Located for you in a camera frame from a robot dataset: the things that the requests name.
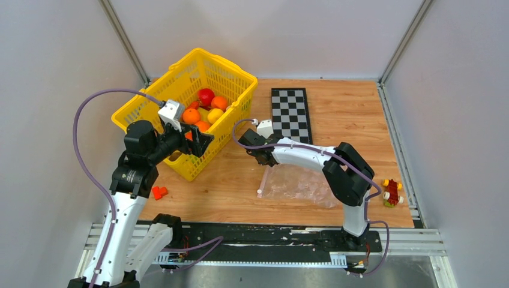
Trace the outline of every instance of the wooden tabletop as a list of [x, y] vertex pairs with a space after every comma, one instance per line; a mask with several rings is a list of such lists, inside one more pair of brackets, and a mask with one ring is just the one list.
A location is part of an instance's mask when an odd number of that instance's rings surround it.
[[[377, 183], [385, 178], [401, 180], [375, 82], [260, 80], [251, 108], [253, 118], [271, 118], [271, 88], [306, 88], [315, 145], [348, 142], [373, 168]], [[246, 124], [237, 137], [247, 127], [253, 128]], [[151, 196], [141, 219], [165, 213], [182, 221], [313, 226], [341, 226], [343, 222], [342, 205], [327, 209], [309, 200], [257, 198], [265, 166], [259, 166], [232, 140], [193, 182], [164, 163], [158, 169], [160, 176], [154, 185], [166, 187], [169, 194], [159, 201]], [[385, 220], [391, 227], [413, 227], [406, 195], [400, 194], [405, 202], [394, 208], [384, 206], [381, 196], [372, 199], [369, 218]]]

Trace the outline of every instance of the plastic bag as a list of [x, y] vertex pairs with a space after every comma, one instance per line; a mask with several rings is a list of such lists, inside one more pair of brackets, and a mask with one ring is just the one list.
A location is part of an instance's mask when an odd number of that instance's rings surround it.
[[262, 198], [311, 200], [324, 208], [340, 204], [322, 172], [295, 165], [276, 165], [270, 169]]

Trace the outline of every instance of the robotic arm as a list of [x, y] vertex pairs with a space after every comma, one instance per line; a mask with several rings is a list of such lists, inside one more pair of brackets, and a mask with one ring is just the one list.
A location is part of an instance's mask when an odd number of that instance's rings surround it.
[[[158, 112], [164, 128], [162, 134], [146, 120], [133, 122], [127, 127], [125, 151], [118, 160], [110, 186], [116, 220], [112, 222], [110, 210], [97, 249], [83, 277], [70, 280], [68, 288], [139, 287], [139, 281], [159, 252], [168, 244], [177, 244], [182, 239], [180, 218], [159, 214], [136, 248], [131, 253], [127, 250], [136, 221], [159, 175], [156, 165], [177, 150], [201, 157], [214, 140], [214, 136], [200, 133], [195, 125], [179, 122], [184, 109], [176, 101], [163, 103]], [[189, 131], [193, 135], [192, 141], [185, 137]], [[109, 233], [111, 225], [115, 227]], [[110, 245], [101, 258], [106, 242]]]
[[[293, 164], [322, 171], [334, 196], [343, 203], [345, 212], [343, 229], [355, 238], [359, 238], [367, 231], [367, 223], [364, 219], [364, 199], [371, 185], [350, 168], [344, 170], [342, 163], [337, 159], [324, 154], [329, 152], [342, 157], [369, 179], [373, 179], [375, 175], [373, 169], [352, 145], [342, 142], [338, 147], [321, 147], [296, 142], [274, 134], [270, 120], [262, 121], [257, 127], [257, 132], [248, 129], [239, 142], [245, 146], [286, 144], [264, 149], [246, 148], [246, 151], [261, 165]], [[312, 149], [297, 148], [293, 147], [294, 145], [304, 145]]]

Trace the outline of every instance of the toy vehicle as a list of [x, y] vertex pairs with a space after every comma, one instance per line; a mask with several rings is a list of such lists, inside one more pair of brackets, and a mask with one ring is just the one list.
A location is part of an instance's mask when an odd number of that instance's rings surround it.
[[397, 190], [403, 188], [403, 184], [394, 181], [393, 179], [385, 179], [382, 183], [385, 187], [385, 192], [382, 195], [384, 198], [384, 205], [387, 207], [394, 207], [397, 204], [401, 204], [404, 201], [403, 196], [398, 196]]

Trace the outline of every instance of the white wall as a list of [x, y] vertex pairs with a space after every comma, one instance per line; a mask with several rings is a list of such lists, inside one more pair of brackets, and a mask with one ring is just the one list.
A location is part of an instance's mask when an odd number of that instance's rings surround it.
[[422, 0], [113, 0], [150, 76], [195, 47], [258, 77], [378, 78]]
[[[2, 1], [0, 38], [1, 286], [67, 287], [106, 208], [74, 156], [74, 114], [99, 89], [141, 83], [98, 1]], [[129, 97], [93, 101], [79, 125], [104, 185], [123, 143], [109, 118]]]
[[387, 83], [459, 287], [506, 287], [509, 2], [437, 0]]

